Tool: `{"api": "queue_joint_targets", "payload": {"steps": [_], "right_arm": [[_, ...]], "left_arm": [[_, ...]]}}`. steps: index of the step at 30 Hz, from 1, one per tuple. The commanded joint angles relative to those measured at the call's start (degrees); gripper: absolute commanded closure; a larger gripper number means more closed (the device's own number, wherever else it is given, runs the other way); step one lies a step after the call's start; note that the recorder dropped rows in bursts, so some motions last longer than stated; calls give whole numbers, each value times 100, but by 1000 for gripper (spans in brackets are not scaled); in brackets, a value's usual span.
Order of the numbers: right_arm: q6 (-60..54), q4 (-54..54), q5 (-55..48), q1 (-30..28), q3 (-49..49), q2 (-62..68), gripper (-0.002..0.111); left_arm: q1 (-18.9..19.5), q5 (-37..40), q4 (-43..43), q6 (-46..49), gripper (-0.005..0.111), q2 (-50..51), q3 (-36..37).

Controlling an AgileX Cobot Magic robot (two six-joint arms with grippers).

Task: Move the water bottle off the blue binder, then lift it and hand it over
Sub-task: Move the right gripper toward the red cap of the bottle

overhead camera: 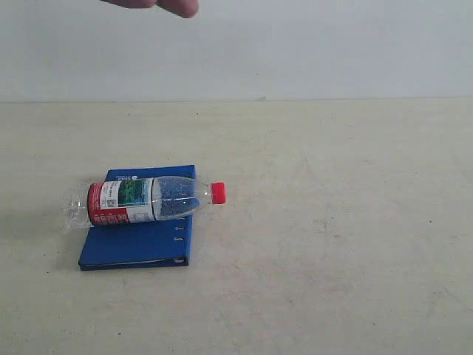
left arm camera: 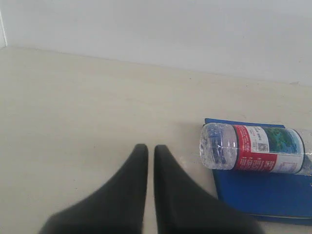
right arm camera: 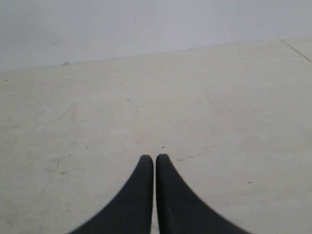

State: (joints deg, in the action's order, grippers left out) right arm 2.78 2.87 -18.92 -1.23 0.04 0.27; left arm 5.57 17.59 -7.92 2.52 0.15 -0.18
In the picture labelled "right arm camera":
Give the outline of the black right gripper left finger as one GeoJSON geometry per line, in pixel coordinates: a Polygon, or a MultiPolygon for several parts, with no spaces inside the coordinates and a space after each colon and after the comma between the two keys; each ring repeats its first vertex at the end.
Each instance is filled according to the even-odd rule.
{"type": "Polygon", "coordinates": [[[121,190],[73,234],[149,234],[153,212],[154,165],[143,155],[121,190]]]}

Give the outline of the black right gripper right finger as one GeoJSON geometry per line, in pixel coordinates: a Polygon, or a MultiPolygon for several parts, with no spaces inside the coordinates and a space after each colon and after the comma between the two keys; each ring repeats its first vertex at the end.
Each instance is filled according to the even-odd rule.
{"type": "Polygon", "coordinates": [[[166,154],[156,158],[156,205],[161,234],[248,233],[203,202],[166,154]]]}

